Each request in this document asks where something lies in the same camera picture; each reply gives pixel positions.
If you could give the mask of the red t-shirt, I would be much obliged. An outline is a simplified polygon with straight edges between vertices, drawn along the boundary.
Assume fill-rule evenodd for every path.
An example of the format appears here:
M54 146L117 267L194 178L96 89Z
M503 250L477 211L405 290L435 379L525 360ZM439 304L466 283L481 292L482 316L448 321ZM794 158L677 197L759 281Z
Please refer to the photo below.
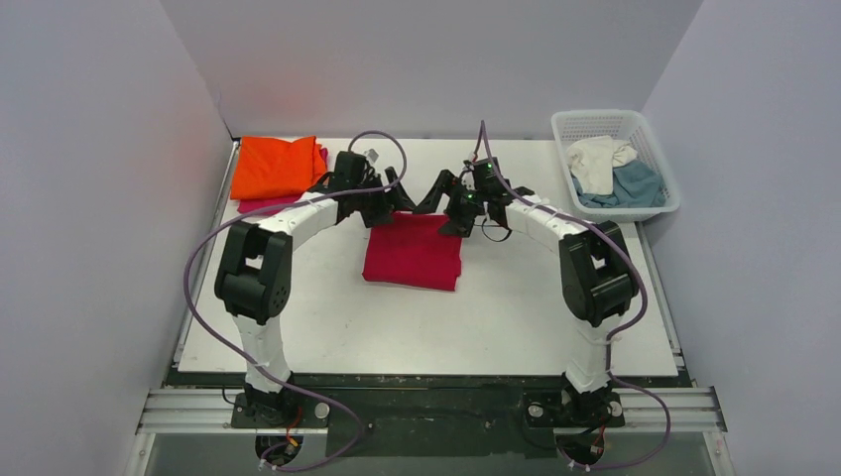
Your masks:
M447 218L402 212L392 218L392 222L371 229L363 279L454 292L462 272L463 239L439 233Z

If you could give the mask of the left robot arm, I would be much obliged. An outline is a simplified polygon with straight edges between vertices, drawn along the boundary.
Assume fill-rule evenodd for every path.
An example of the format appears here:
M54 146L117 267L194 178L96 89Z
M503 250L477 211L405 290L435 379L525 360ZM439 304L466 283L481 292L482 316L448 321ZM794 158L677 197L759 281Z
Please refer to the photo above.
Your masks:
M392 167L378 170L375 162L372 150L343 151L333 170L297 201L228 229L214 294L237 327L247 356L246 390L260 396L256 410L269 425L285 425L296 412L296 399L283 391L292 371L280 325L291 298L295 250L353 214L373 228L391 223L394 212L415 207L400 183L402 173Z

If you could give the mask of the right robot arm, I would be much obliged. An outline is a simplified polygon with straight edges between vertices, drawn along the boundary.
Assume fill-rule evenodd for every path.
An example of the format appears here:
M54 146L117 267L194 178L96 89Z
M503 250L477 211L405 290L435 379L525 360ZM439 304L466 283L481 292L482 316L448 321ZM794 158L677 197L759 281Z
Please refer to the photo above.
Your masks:
M473 183L449 170L438 174L415 214L437 211L442 198L446 222L442 235L468 237L478 217L521 233L545 246L559 260L561 294L573 317L571 357L563 378L572 386L560 409L572 424L589 423L600 412L595 392L608 387L608 352L622 316L639 293L624 237L613 222L587 223L544 202L527 187L512 187L496 159L472 163L465 170Z

